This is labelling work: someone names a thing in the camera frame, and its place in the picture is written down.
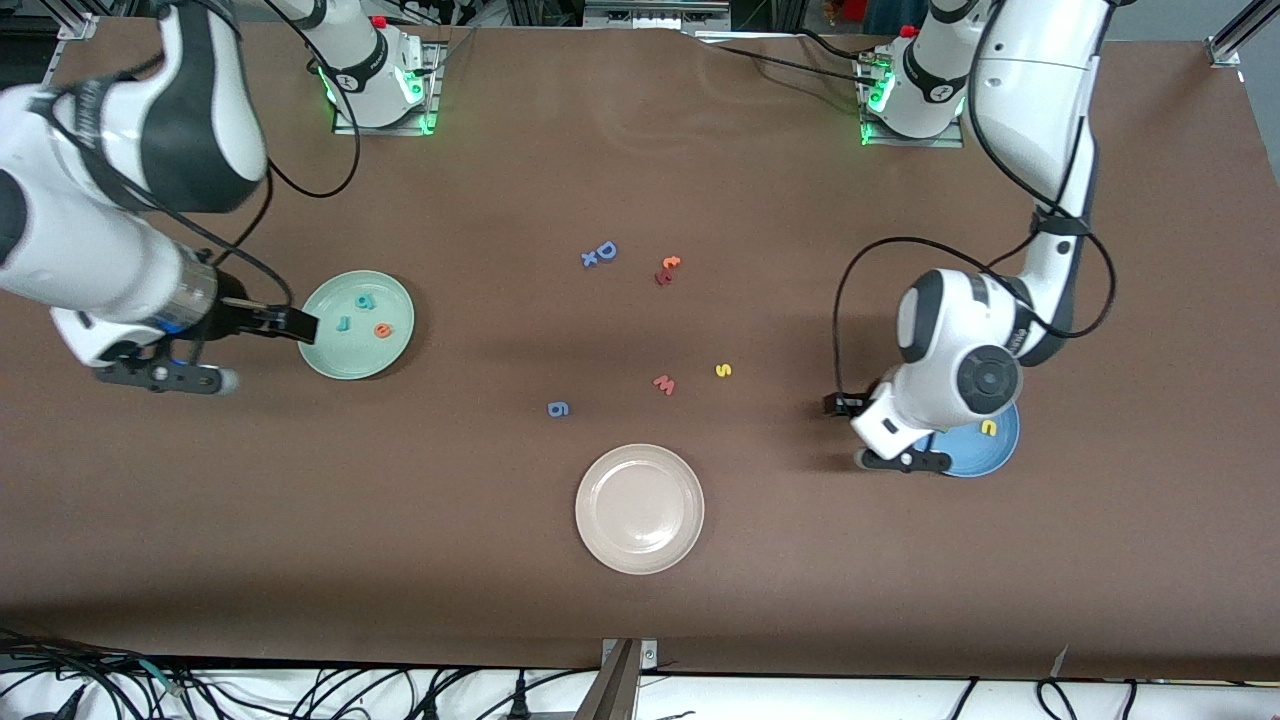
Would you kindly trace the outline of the pale green plate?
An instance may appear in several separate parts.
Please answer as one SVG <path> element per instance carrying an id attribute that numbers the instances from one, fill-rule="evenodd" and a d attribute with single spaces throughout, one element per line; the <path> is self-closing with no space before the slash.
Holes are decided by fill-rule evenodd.
<path id="1" fill-rule="evenodd" d="M 378 306 L 361 310 L 360 293 L 371 293 Z M 302 310 L 319 319 L 314 345 L 298 343 L 303 361 L 316 373 L 337 380 L 371 378 L 392 366 L 407 350 L 415 328 L 415 305 L 407 288 L 394 277 L 374 270 L 355 270 L 321 283 Z M 340 316 L 351 316 L 352 329 L 337 332 Z M 387 340 L 374 336 L 378 323 L 393 325 Z"/>

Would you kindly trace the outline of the blue plate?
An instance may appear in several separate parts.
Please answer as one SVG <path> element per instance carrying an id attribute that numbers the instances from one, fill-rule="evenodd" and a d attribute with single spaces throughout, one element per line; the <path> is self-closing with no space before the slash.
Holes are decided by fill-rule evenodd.
<path id="1" fill-rule="evenodd" d="M 979 432 L 982 421 L 978 421 L 934 432 L 915 442 L 913 447 L 948 454 L 952 457 L 952 466 L 945 475 L 957 478 L 988 475 L 1004 466 L 1014 455 L 1021 430 L 1020 414 L 1015 404 L 992 419 L 998 423 L 996 437 L 983 436 Z"/>

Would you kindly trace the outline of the beige plate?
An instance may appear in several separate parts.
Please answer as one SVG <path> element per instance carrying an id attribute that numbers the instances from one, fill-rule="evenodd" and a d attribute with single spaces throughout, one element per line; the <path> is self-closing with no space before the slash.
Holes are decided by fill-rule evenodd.
<path id="1" fill-rule="evenodd" d="M 579 537 L 604 566 L 654 575 L 685 560 L 705 521 L 705 496 L 692 468 L 659 445 L 604 452 L 584 473 L 575 497 Z"/>

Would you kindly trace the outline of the person in blue jeans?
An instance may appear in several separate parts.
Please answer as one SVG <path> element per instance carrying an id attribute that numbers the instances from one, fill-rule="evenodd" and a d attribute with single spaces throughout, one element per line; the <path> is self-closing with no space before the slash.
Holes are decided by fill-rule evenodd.
<path id="1" fill-rule="evenodd" d="M 928 17 L 929 5 L 931 0 L 867 0 L 863 33 L 897 36 L 904 26 L 919 28 Z"/>

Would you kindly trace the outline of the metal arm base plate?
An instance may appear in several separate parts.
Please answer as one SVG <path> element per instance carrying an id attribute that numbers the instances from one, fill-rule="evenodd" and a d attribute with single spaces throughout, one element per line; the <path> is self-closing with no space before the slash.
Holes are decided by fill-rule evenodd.
<path id="1" fill-rule="evenodd" d="M 891 129 L 881 113 L 899 87 L 895 73 L 891 70 L 888 55 L 879 53 L 859 53 L 851 61 L 855 77 L 869 81 L 858 90 L 858 113 L 861 145 L 884 145 L 896 147 L 919 149 L 961 149 L 964 145 L 961 129 L 961 100 L 954 110 L 948 126 L 938 135 L 927 138 L 913 138 Z"/>
<path id="2" fill-rule="evenodd" d="M 415 36 L 406 36 L 399 44 L 399 68 L 397 81 L 399 94 L 404 96 L 406 113 L 393 123 L 381 127 L 353 126 L 334 106 L 332 133 L 351 136 L 356 129 L 361 135 L 426 137 L 435 133 L 448 55 L 448 45 L 424 42 Z"/>

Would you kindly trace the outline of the aluminium frame profile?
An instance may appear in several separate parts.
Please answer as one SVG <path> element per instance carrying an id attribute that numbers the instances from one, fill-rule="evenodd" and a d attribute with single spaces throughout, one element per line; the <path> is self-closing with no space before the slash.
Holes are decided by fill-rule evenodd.
<path id="1" fill-rule="evenodd" d="M 58 38 L 83 40 L 92 36 L 97 19 L 109 13 L 97 0 L 41 0 L 59 24 Z"/>
<path id="2" fill-rule="evenodd" d="M 1280 19 L 1280 0 L 1249 0 L 1221 29 L 1204 41 L 1211 65 L 1239 65 L 1239 51 L 1276 19 Z"/>

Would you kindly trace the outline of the aluminium mount bracket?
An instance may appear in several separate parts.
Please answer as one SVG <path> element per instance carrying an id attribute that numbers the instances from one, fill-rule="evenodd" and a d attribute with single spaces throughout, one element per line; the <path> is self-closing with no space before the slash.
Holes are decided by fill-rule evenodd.
<path id="1" fill-rule="evenodd" d="M 604 639 L 602 650 L 602 667 L 573 720 L 635 720 L 640 678 L 657 669 L 657 639 Z"/>

